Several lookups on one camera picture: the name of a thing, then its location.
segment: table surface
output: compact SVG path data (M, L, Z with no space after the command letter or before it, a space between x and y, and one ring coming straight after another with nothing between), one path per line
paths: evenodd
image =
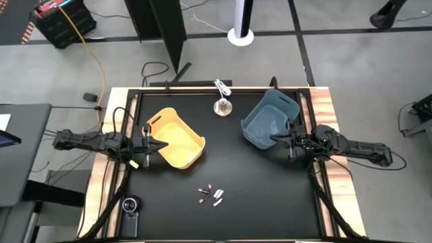
M271 87L231 87L231 88L247 88L247 89L269 89ZM304 88L304 87L281 87L281 88ZM112 88L109 97L109 103L107 106L107 112L105 116L105 123L103 127L103 132L113 131L112 123L112 113L116 107L126 107L127 95L129 89L151 89L151 90L163 90L164 88ZM213 87L198 87L196 89L213 89ZM313 87L309 88L311 99L313 103L313 109L315 112L315 120L318 124L325 124L339 129L338 122L335 116L335 111L333 109L333 103L331 102L331 96L329 89L327 87ZM134 114L136 99L132 99L131 104L131 114ZM306 120L306 127L310 131L311 122L308 115L308 109L306 102L303 101L303 111ZM119 128L122 126L124 117L123 111L119 110L116 113L115 120L116 126ZM126 135L130 135L132 132L131 126L127 127ZM333 156L333 159L340 162L342 165L348 166L347 161L344 157ZM92 169L92 174L90 178L90 184L86 193L86 210L85 210L85 220L82 226L81 236L84 235L93 223L97 220L99 214L105 208L107 197L109 193L109 185L112 181L111 175L113 172L113 162L108 162L106 156L97 154L94 159L94 165ZM354 185L352 183L349 173L336 163L331 161L326 163L327 175L329 178L329 184L331 188L331 195L333 198L333 203L338 211L342 214L344 219L351 225L351 227L360 235L365 235L365 229L363 227L360 210L358 208L358 203L356 199L356 193L354 190ZM105 181L103 182L104 171L107 169L107 175ZM121 182L124 174L124 165L121 165L120 171L117 177L117 187ZM108 236L114 236L115 226L117 225L117 214L118 206L116 205L111 213L111 218L109 222ZM321 203L321 208L323 210L324 224L328 236L332 236L332 228L330 223L330 217L328 210L325 205Z
M50 112L49 104L0 105L0 114L11 114L6 132L22 140L0 148L0 207L21 201Z

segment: black frame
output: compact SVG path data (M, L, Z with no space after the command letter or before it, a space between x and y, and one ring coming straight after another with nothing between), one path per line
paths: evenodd
M309 90L309 88L278 88L277 85L275 85L275 88L280 90L281 92L295 92L296 93L296 98L299 102L299 106L302 107L302 100L301 97L303 96L306 100L306 105L308 107L308 112L309 112L309 117L310 117L310 124L311 124L311 128L315 128L317 126L317 122L315 120L315 112L313 110L313 104L312 104L312 99L311 99L311 92ZM233 94L263 94L267 89L265 88L258 88L258 89L253 89L253 88L245 88L245 89L233 89L232 92ZM126 102L126 107L125 109L127 109L128 111L130 111L131 108L131 104L132 104L132 99L133 98L137 98L136 101L136 107L135 107L135 112L134 112L134 117L138 117L138 112L140 111L140 104L142 101L142 96L143 95L149 95L149 94L166 94L166 95L178 95L178 94L193 94L193 93L199 93L199 94L219 94L218 90L215 89L189 89L189 88L182 88L182 89L160 89L160 90L129 90L128 91L128 100ZM304 120L304 112L303 109L300 109L300 120L302 123L302 127L304 128L304 131L306 131L306 122ZM127 119L127 113L124 113L124 123L121 126L121 130L122 132L126 131L126 128L128 127L128 120ZM132 124L132 135L134 133L135 130L135 125L137 124L138 121L135 120L134 124ZM319 164L320 170L321 170L321 179L323 181L323 187L325 190L325 194L328 198L330 198L330 201L333 202L332 198L331 198L331 190L330 190L330 185L329 185L329 180L328 180L328 175L327 175L327 170L325 168L325 164L324 163L320 163ZM113 179L110 183L110 193L108 196L108 200L111 200L112 196L115 193L115 185L117 184L117 175L119 172L119 166L115 167L113 170ZM130 175L131 170L128 172L128 174L124 175L127 178L126 183L128 183L128 178ZM324 220L323 220L323 212L322 212L322 208L321 208L321 201L319 199L319 197L316 195L316 193L314 193L314 198L315 198L315 213L317 215L318 218L318 228L320 229L320 233L321 233L321 237L324 237L327 235L327 232L325 230L325 224L324 224ZM108 222L109 219L105 222L105 225L102 228L102 238L107 237L107 231L108 231ZM330 217L331 220L331 226L332 226L332 233L334 236L338 237L339 234L339 227L337 226L334 218L331 216ZM119 231L121 229L121 225L122 225L122 210L120 209L120 207L118 208L117 211L117 223L115 226L115 236L118 237ZM292 242L292 240L286 240L286 241L280 241L280 242Z

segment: white cable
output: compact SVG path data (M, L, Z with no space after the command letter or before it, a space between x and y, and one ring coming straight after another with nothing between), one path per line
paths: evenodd
M184 4L184 3L182 3L182 2L180 2L180 4L182 4L184 7L189 7L189 6L187 6L186 4ZM206 24L206 25L208 25L208 26L210 26L210 27L212 27L212 28L214 28L214 29L216 29L216 30L222 32L222 33L228 33L228 31L221 30L220 28L218 28L218 27L216 27L216 26L214 26L214 25L211 25L211 24L207 23L206 21L199 20L199 19L196 17L195 9L193 9L193 8L190 8L190 9L194 12L194 18L195 18L196 21L201 22L201 23L203 23L203 24Z
M231 90L228 88L222 81L216 79L214 81L217 89L219 89L219 92L221 93L221 98L223 99L223 95L230 96Z

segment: black chair leg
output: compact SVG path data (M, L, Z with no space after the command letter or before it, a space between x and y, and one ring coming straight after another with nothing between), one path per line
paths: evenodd
M391 28L405 2L406 0L389 0L384 7L369 18L371 24L378 29Z

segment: gray floor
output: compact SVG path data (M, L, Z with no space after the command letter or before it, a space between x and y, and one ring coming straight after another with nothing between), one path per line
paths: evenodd
M199 0L182 0L186 5ZM369 16L385 0L295 0L300 24L305 30L372 28ZM100 14L127 15L120 0L86 0ZM210 0L197 7L196 16L222 30L232 27L232 0ZM251 29L293 30L285 0L257 0ZM430 1L408 1L399 19L432 11ZM134 36L128 19L97 19L92 36ZM196 22L191 10L184 12L188 33L217 32ZM422 20L396 22L395 26L432 26L432 16ZM33 39L42 38L37 32ZM432 93L432 32L382 34L334 34L304 37L317 86L329 86L340 129L349 138L384 142L408 161L404 171L374 171L350 165L367 235L386 240L430 242L432 238L431 143L426 136L403 138L397 131L399 108ZM107 72L107 85L140 86L140 69L146 61L169 58L161 41L93 43L90 48ZM180 65L192 63L182 80L232 79L236 86L267 85L276 76L280 85L306 86L300 51L295 36L256 37L253 44L236 48L225 38L188 40ZM160 70L154 65L146 74ZM51 45L0 47L0 103L91 105L83 92L100 92L101 76L81 44L59 51ZM150 82L171 80L172 69L150 78ZM402 125L417 121L404 114ZM94 111L55 109L49 120L52 130L71 128L85 131L96 125ZM81 153L53 151L46 140L34 164L33 180L44 181L48 169L59 169ZM78 169L91 169L90 156ZM44 227L39 242L74 237L76 226Z

